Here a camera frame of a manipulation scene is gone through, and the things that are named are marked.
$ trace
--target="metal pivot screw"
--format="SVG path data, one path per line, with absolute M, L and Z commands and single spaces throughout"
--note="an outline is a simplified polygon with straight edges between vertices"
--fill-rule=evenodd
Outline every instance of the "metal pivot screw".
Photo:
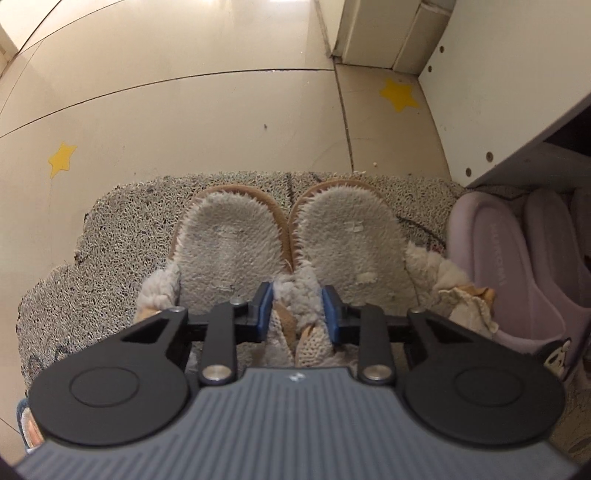
M 375 382 L 386 380 L 392 375 L 392 369 L 386 365 L 370 365 L 363 369 L 363 376 Z
M 203 377 L 212 382 L 225 380 L 232 375 L 232 370 L 226 365 L 208 365 L 203 369 Z

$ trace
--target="yellow star sticker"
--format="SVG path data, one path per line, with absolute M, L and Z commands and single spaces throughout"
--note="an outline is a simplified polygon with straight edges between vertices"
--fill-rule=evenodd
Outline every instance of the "yellow star sticker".
M 379 94 L 390 100 L 397 112 L 402 112 L 406 106 L 420 108 L 417 101 L 413 98 L 412 85 L 396 83 L 391 79 L 386 79 L 386 86 L 380 90 Z
M 66 142 L 62 142 L 60 149 L 49 158 L 51 165 L 51 176 L 53 178 L 56 173 L 60 170 L 70 170 L 70 157 L 76 149 L 75 145 L 66 145 Z

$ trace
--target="black circular plate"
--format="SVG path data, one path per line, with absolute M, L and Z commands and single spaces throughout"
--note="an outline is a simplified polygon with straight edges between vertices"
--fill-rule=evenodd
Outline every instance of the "black circular plate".
M 433 430 L 484 447 L 545 438 L 564 410 L 564 388 L 552 373 L 494 344 L 442 346 L 408 375 L 404 397 Z
M 147 437 L 184 407 L 183 372 L 149 345 L 89 348 L 43 371 L 31 387 L 31 411 L 42 431 L 85 446 L 112 446 Z

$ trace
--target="floor tile grout line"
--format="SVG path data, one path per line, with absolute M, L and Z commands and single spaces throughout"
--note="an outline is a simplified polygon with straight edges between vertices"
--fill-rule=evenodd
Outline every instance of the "floor tile grout line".
M 39 47 L 41 47 L 41 43 L 43 43 L 43 40 L 38 41 L 37 43 L 39 43 Z M 10 96 L 12 95 L 12 91 L 14 90 L 14 87 L 17 86 L 18 81 L 21 79 L 22 74 L 25 73 L 25 70 L 27 69 L 27 67 L 29 66 L 30 61 L 33 59 L 33 57 L 35 56 L 35 53 L 37 53 L 37 50 L 39 50 L 39 47 L 37 47 L 37 49 L 33 52 L 33 55 L 31 55 L 31 58 L 27 60 L 27 64 L 25 65 L 25 67 L 23 68 L 22 72 L 18 75 L 17 81 L 14 82 L 14 85 L 12 85 L 12 88 L 10 89 L 10 92 L 8 94 L 8 96 L 6 97 L 6 100 L 4 102 L 4 104 L 2 105 L 2 108 L 0 108 L 0 115 L 2 115 L 2 112 L 4 111 L 4 107 L 6 107 L 6 104 L 8 103 L 8 99 L 10 98 Z
M 125 1 L 125 0 L 118 0 L 118 1 L 117 1 L 117 2 L 115 2 L 115 3 L 112 3 L 112 4 L 110 4 L 110 5 L 105 5 L 104 7 L 100 7 L 100 8 L 98 8 L 97 10 L 94 10 L 94 11 L 92 11 L 92 12 L 89 12 L 89 13 L 87 13 L 86 15 L 82 15 L 81 17 L 79 17 L 79 18 L 76 18 L 75 20 L 72 20 L 70 23 L 68 23 L 68 24 L 66 24 L 66 25 L 64 25 L 64 26 L 62 26 L 62 27 L 60 27 L 60 28 L 58 28 L 57 30 L 55 30 L 55 31 L 51 32 L 50 34 L 46 35 L 46 36 L 45 36 L 45 37 L 43 37 L 41 40 L 39 40 L 39 41 L 36 41 L 36 42 L 35 42 L 33 45 L 29 45 L 29 46 L 28 46 L 27 48 L 25 48 L 24 50 L 21 50 L 20 52 L 18 52 L 18 55 L 20 55 L 21 53 L 25 53 L 25 52 L 26 52 L 26 51 L 27 51 L 29 48 L 33 48 L 33 47 L 34 47 L 35 45 L 37 45 L 39 42 L 42 42 L 42 41 L 43 41 L 43 40 L 45 40 L 46 38 L 49 38 L 49 37 L 51 37 L 51 36 L 52 36 L 54 33 L 57 33 L 57 32 L 59 32 L 61 29 L 63 29 L 63 28 L 66 28 L 68 25 L 72 25 L 73 23 L 76 23 L 76 22 L 78 22 L 78 20 L 82 20 L 83 18 L 85 18 L 85 17 L 88 17 L 89 15 L 95 14 L 95 13 L 97 13 L 97 12 L 100 12 L 101 10 L 104 10 L 105 8 L 112 7 L 113 5 L 120 4 L 121 2 L 124 2 L 124 1 Z M 49 16 L 49 14 L 47 14 L 47 15 L 45 16 L 45 18 L 42 20 L 42 22 L 41 22 L 41 23 L 43 23 L 43 22 L 45 21 L 45 19 L 46 19 L 46 18 Z M 41 24 L 37 25 L 37 28 L 36 28 L 36 29 L 33 31 L 33 33 L 32 33 L 32 34 L 29 36 L 29 38 L 27 39 L 27 41 L 29 41 L 29 40 L 31 39 L 31 37 L 33 36 L 33 34 L 34 34 L 36 31 L 37 31 L 37 29 L 38 29 L 40 26 L 41 26 Z
M 339 91 L 340 108 L 343 112 L 343 123 L 345 124 L 345 136 L 347 137 L 347 147 L 349 149 L 349 161 L 351 163 L 351 173 L 355 171 L 353 165 L 353 148 L 351 147 L 351 136 L 349 135 L 349 124 L 347 122 L 347 113 L 345 111 L 345 101 L 343 100 L 343 92 L 340 89 L 339 74 L 337 73 L 335 59 L 333 58 L 333 65 L 335 67 L 336 89 Z
M 35 34 L 35 32 L 37 31 L 37 29 L 38 29 L 38 28 L 41 26 L 41 24 L 42 24 L 42 23 L 43 23 L 43 22 L 44 22 L 44 21 L 47 19 L 47 17 L 49 17 L 49 16 L 51 15 L 51 12 L 53 12 L 53 11 L 54 11 L 54 10 L 57 8 L 57 6 L 58 6 L 60 3 L 61 3 L 61 0 L 58 0 L 58 2 L 57 2 L 57 3 L 56 3 L 54 6 L 53 6 L 53 7 L 51 7 L 51 10 L 49 10 L 49 12 L 47 13 L 47 15 L 46 15 L 45 17 L 43 17 L 43 20 L 41 20 L 41 21 L 39 22 L 39 24 L 38 24 L 38 25 L 35 27 L 35 30 L 33 30 L 33 31 L 31 32 L 31 35 L 29 35 L 29 37 L 27 38 L 27 40 L 25 41 L 25 43 L 24 43 L 24 44 L 22 44 L 22 46 L 23 46 L 23 47 L 24 47 L 24 46 L 27 44 L 27 42 L 28 42 L 28 41 L 31 39 L 31 37 L 32 37 L 32 36 Z
M 0 418 L 0 421 L 6 425 L 7 427 L 9 427 L 11 430 L 14 430 L 15 432 L 17 432 L 19 435 L 21 434 L 21 432 L 19 432 L 15 427 L 13 427 L 12 425 L 10 425 L 6 420 Z
M 44 118 L 46 118 L 48 116 L 52 116 L 55 113 L 63 112 L 64 110 L 67 110 L 69 108 L 72 108 L 73 106 L 82 105 L 83 103 L 91 102 L 92 100 L 98 100 L 99 98 L 103 98 L 103 97 L 106 97 L 106 96 L 109 96 L 109 95 L 114 95 L 116 93 L 127 92 L 129 90 L 134 90 L 136 88 L 147 87 L 147 86 L 150 86 L 150 85 L 158 85 L 159 83 L 173 82 L 175 80 L 186 80 L 186 79 L 199 78 L 199 77 L 211 77 L 211 76 L 215 76 L 215 75 L 224 75 L 226 73 L 255 73 L 255 72 L 332 72 L 332 71 L 333 71 L 333 69 L 248 69 L 248 70 L 226 70 L 224 72 L 198 73 L 198 74 L 195 74 L 195 75 L 184 75 L 182 77 L 175 77 L 175 78 L 164 79 L 164 80 L 156 80 L 154 82 L 148 82 L 148 83 L 141 83 L 140 85 L 133 85 L 131 87 L 126 87 L 126 88 L 122 88 L 120 90 L 115 90 L 113 92 L 103 93 L 102 95 L 97 95 L 95 97 L 92 97 L 92 98 L 89 98 L 89 99 L 86 99 L 86 100 L 82 100 L 80 102 L 76 102 L 76 103 L 73 103 L 71 105 L 65 106 L 65 107 L 60 108 L 58 110 L 55 110 L 53 112 L 46 113 L 45 115 L 42 115 L 39 118 L 35 118 L 35 120 L 31 120 L 30 122 L 27 122 L 26 124 L 23 124 L 20 127 L 16 127 L 14 129 L 10 130 L 10 132 L 6 132 L 5 134 L 0 135 L 0 140 L 3 139 L 4 137 L 6 137 L 7 135 L 10 135 L 11 133 L 16 132 L 17 130 L 20 130 L 21 128 L 27 127 L 28 125 L 31 125 L 31 124 L 33 124 L 35 122 L 38 122 L 39 120 L 43 120 Z

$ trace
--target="ribbed gray surface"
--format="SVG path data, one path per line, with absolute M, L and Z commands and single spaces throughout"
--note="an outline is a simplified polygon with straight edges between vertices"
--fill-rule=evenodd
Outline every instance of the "ribbed gray surface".
M 472 450 L 418 426 L 396 396 L 345 369 L 250 369 L 203 390 L 149 440 L 73 450 L 47 442 L 17 470 L 28 480 L 561 480 L 576 471 L 547 443 Z

